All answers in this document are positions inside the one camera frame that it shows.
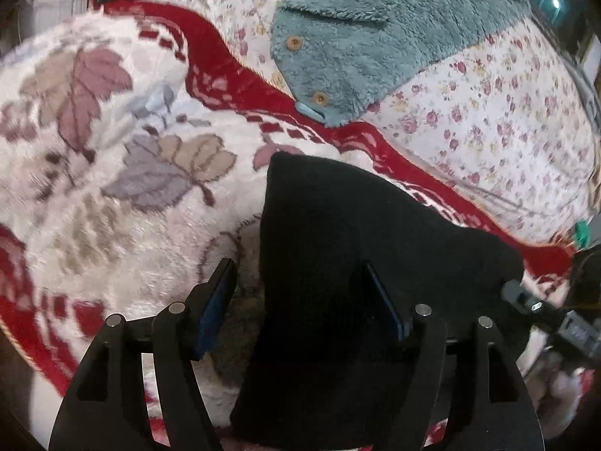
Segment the white gloved right hand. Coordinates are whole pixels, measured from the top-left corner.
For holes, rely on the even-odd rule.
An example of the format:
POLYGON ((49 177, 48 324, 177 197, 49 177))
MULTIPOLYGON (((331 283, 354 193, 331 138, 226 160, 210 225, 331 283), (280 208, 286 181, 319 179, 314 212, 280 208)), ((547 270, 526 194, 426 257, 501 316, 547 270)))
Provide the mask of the white gloved right hand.
POLYGON ((577 371, 569 372, 558 352, 542 352, 525 376, 525 385, 548 446, 568 450, 585 442, 595 402, 585 396, 577 371))

